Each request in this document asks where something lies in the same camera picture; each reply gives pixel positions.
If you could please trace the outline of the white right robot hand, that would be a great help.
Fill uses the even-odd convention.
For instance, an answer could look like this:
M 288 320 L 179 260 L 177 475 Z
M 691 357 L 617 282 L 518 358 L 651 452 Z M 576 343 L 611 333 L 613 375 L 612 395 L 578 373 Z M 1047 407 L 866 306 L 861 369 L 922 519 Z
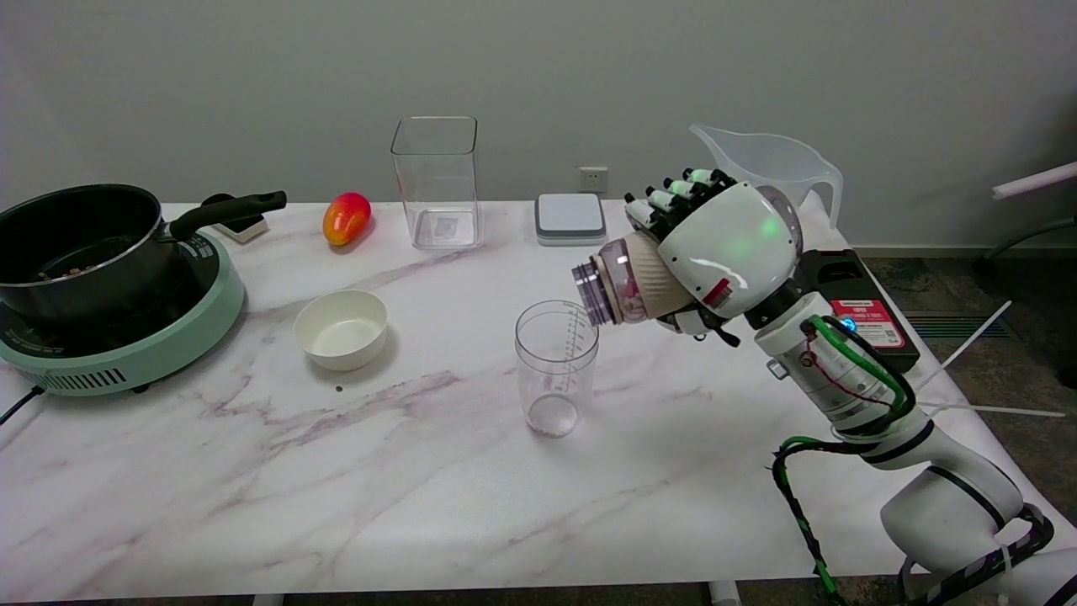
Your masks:
M 685 169 L 644 196 L 624 196 L 632 234 L 616 253 L 619 320 L 658 321 L 704 338 L 781 288 L 803 251 L 781 193 L 718 169 Z

